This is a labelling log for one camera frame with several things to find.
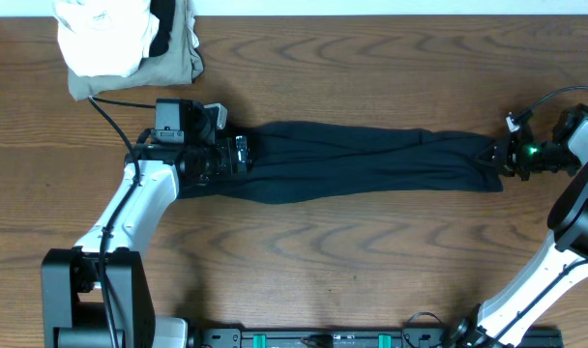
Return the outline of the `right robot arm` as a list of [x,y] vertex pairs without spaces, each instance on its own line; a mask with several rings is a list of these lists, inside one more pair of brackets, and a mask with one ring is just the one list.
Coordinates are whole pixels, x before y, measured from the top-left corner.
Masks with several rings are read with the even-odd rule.
[[542,143],[526,142],[525,117],[508,121],[511,137],[494,159],[510,173],[565,170],[573,180],[552,207],[535,256],[508,285],[478,305],[443,339],[445,347],[516,347],[566,292],[588,278],[588,106],[566,109]]

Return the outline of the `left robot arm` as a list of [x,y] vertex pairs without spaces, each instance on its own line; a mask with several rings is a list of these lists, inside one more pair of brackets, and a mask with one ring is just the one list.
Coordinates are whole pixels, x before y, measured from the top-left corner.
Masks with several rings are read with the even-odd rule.
[[248,140],[227,135],[227,110],[158,99],[155,125],[125,143],[124,174],[97,222],[41,265],[47,347],[199,347],[188,320],[156,313],[143,267],[162,215],[189,190],[244,174]]

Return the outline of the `black leggings with coral cuffs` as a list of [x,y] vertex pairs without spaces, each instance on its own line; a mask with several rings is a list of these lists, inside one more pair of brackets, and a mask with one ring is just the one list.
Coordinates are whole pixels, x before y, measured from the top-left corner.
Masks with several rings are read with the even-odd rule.
[[472,132],[275,122],[226,133],[247,138],[250,170],[182,188],[180,198],[278,205],[374,191],[503,189],[495,168],[477,159],[492,138]]

